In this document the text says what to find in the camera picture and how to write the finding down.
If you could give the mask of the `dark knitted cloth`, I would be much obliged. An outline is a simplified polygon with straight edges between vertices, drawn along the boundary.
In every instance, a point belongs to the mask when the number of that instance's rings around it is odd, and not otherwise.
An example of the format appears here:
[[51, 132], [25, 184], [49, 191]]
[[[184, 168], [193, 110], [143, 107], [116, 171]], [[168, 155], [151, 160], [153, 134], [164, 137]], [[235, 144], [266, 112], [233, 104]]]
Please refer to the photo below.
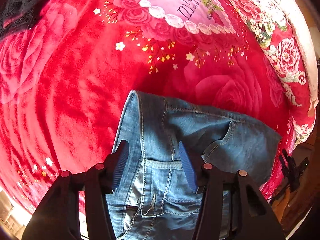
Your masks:
[[49, 0], [5, 0], [1, 3], [1, 40], [10, 34], [31, 29]]

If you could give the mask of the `red floral plush blanket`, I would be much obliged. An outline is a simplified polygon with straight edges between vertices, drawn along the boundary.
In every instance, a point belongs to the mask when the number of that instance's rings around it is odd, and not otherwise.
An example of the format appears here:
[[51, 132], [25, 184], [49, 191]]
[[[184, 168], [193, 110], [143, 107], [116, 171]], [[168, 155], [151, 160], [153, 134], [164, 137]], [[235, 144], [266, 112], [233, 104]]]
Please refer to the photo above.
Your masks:
[[244, 113], [306, 141], [316, 58], [295, 0], [49, 0], [1, 40], [1, 187], [33, 213], [110, 153], [129, 91]]

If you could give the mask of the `blue denim jeans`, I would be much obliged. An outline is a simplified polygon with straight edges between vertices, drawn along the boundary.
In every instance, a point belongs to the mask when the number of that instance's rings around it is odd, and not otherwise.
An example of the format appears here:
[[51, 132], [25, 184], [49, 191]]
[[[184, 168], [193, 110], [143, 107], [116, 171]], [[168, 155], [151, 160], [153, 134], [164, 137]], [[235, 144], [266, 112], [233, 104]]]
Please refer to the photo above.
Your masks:
[[119, 187], [106, 196], [116, 239], [191, 239], [202, 195], [189, 187], [178, 145], [258, 185], [271, 174], [280, 135], [250, 116], [131, 91], [115, 144], [129, 143]]

